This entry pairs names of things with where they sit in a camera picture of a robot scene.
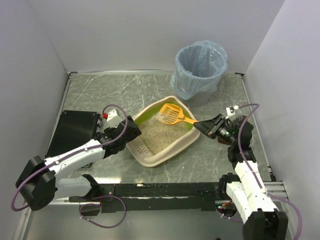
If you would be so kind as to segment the beige green litter box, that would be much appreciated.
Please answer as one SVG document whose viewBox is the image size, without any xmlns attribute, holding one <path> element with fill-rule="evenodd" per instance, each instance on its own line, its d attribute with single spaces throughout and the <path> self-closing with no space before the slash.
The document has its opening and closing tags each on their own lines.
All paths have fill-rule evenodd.
<svg viewBox="0 0 320 240">
<path fill-rule="evenodd" d="M 166 103 L 178 105 L 182 109 L 186 117 L 192 120 L 196 119 L 192 112 L 187 108 L 187 106 L 185 106 L 177 97 L 173 95 L 167 96 L 150 104 L 139 113 L 134 115 L 132 119 L 137 125 L 140 125 L 141 123 L 150 119 L 157 112 L 159 112 L 161 107 Z M 135 140 L 129 142 L 126 147 L 130 151 L 132 156 L 141 165 L 149 168 L 155 167 L 179 154 L 199 138 L 199 130 L 197 130 L 193 125 L 189 123 L 187 124 L 187 128 L 188 133 L 175 140 L 172 144 L 170 144 L 168 147 L 157 154 L 153 154 L 147 148 L 146 144 L 142 141 L 140 136 Z"/>
</svg>

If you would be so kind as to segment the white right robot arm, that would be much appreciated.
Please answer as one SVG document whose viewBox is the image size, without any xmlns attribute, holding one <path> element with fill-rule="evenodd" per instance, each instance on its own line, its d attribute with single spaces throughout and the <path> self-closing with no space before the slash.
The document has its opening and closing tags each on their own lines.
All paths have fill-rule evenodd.
<svg viewBox="0 0 320 240">
<path fill-rule="evenodd" d="M 222 114 L 197 121 L 194 127 L 210 139 L 228 144 L 227 156 L 235 173 L 224 174 L 219 180 L 219 192 L 232 200 L 243 221 L 245 240 L 284 240 L 288 217 L 268 196 L 251 148 L 253 125 L 245 116 L 234 120 Z"/>
</svg>

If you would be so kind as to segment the orange plastic litter scoop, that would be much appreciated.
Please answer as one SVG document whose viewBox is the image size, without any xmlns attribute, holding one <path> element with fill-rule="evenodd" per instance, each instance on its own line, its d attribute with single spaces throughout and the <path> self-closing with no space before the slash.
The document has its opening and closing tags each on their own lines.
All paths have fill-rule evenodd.
<svg viewBox="0 0 320 240">
<path fill-rule="evenodd" d="M 175 104 L 165 103 L 159 111 L 157 119 L 166 125 L 175 125 L 180 122 L 185 122 L 188 124 L 194 124 L 198 122 L 195 119 L 186 117 L 183 110 Z"/>
</svg>

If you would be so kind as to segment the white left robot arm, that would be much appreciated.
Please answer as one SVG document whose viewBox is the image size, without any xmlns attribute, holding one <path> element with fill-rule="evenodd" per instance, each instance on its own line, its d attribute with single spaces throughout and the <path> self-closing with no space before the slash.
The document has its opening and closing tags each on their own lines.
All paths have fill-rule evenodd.
<svg viewBox="0 0 320 240">
<path fill-rule="evenodd" d="M 125 149 L 127 143 L 141 135 L 131 116 L 117 127 L 108 127 L 84 145 L 55 157 L 30 159 L 15 186 L 33 211 L 51 201 L 66 197 L 92 200 L 100 194 L 100 185 L 89 174 L 77 178 L 68 175 L 90 163 L 105 159 Z"/>
</svg>

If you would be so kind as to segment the brown wooden metronome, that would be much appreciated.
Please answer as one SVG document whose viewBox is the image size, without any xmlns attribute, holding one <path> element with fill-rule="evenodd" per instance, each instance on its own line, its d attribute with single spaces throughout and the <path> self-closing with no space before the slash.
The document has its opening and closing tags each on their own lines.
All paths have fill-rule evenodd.
<svg viewBox="0 0 320 240">
<path fill-rule="evenodd" d="M 217 137 L 217 141 L 220 143 L 220 144 L 224 144 L 224 145 L 228 145 L 230 146 L 232 143 L 233 143 L 233 138 L 231 137 L 220 137 L 218 136 Z"/>
</svg>

